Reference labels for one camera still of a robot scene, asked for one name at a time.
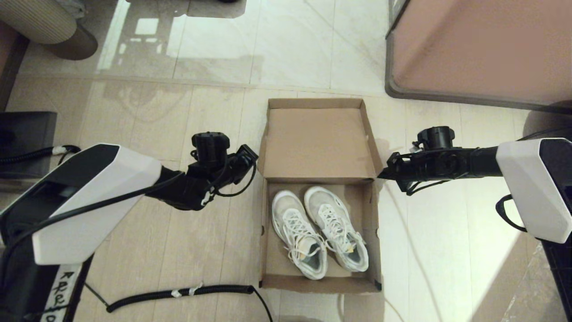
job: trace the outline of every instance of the open box lid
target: open box lid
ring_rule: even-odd
[[[362,99],[270,99],[259,169],[267,179],[367,179],[383,169]]]

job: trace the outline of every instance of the shoe box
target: shoe box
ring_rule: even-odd
[[[264,177],[260,286],[303,293],[381,292],[379,190],[374,179],[383,166],[364,101],[270,99],[267,120],[258,164]],[[331,190],[348,207],[353,227],[366,242],[367,271],[348,272],[328,252],[328,272],[314,281],[288,259],[272,227],[272,198],[287,189],[303,200],[305,191],[314,185]]]

